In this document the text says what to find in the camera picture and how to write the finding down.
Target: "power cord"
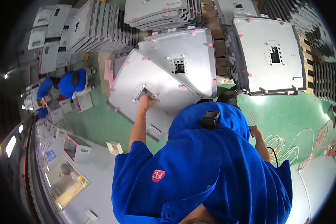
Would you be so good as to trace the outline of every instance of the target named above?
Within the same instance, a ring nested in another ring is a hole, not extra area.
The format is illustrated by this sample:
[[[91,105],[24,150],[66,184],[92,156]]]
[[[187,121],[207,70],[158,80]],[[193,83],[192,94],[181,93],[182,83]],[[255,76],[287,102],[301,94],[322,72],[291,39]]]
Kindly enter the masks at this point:
[[[275,156],[275,160],[276,160],[276,166],[277,166],[277,168],[279,168],[278,158],[276,157],[275,150],[273,148],[269,147],[269,146],[266,146],[266,147],[269,148],[269,149],[271,149],[271,150],[273,150],[273,153],[274,153],[274,156]]]

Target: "ceiling light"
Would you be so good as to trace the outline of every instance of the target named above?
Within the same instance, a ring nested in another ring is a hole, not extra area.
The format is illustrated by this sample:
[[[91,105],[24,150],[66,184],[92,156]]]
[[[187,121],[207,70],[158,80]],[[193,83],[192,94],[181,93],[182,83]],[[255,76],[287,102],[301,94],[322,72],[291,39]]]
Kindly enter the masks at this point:
[[[22,130],[24,129],[23,125],[20,125],[20,127],[18,128],[18,133],[21,134]]]
[[[10,158],[10,156],[11,156],[11,152],[13,151],[13,147],[15,146],[15,144],[16,144],[16,138],[15,138],[15,136],[13,136],[13,137],[10,139],[9,143],[7,144],[7,146],[6,146],[6,148],[5,148],[7,157]]]

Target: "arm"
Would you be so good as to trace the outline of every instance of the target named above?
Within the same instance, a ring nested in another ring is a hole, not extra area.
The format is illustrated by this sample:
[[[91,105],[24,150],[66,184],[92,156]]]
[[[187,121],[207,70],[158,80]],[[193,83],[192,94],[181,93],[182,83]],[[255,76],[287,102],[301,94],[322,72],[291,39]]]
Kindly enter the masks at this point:
[[[139,99],[137,118],[129,139],[128,152],[130,152],[131,145],[135,141],[141,141],[144,144],[147,144],[145,116],[147,111],[158,102],[159,100],[151,100],[150,94],[146,94]]]
[[[257,126],[249,127],[251,136],[256,139],[255,149],[263,161],[271,163],[271,156],[265,145],[263,135]]]

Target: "pants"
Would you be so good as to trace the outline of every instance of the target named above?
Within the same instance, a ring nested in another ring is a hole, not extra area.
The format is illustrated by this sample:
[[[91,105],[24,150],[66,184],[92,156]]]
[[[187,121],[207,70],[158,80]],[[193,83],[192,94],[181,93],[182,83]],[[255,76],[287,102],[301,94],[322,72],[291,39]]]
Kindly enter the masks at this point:
[[[86,86],[84,88],[84,90],[80,91],[80,92],[75,92],[76,96],[81,96],[81,95],[85,95],[86,93],[88,92],[91,92],[94,87],[93,86],[90,86],[88,84],[88,79],[89,79],[89,76],[91,76],[91,69],[90,68],[83,68],[86,70]]]

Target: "fluorescent light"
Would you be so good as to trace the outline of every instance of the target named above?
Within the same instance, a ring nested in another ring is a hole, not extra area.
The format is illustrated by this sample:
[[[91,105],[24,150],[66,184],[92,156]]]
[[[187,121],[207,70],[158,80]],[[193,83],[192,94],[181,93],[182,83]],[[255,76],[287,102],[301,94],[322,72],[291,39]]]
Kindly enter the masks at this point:
[[[20,125],[20,127],[18,128],[18,133],[21,134],[22,130],[24,129],[23,125]]]
[[[47,180],[47,182],[49,183],[49,186],[51,187],[51,184],[50,184],[50,182],[49,182],[49,178],[47,177],[47,174],[45,174],[45,176],[46,176],[46,180]]]
[[[11,156],[11,152],[13,151],[13,147],[15,146],[15,143],[16,143],[16,138],[15,136],[13,136],[9,143],[7,144],[6,148],[5,148],[5,151],[6,151],[6,154],[7,154],[7,157],[10,158]]]

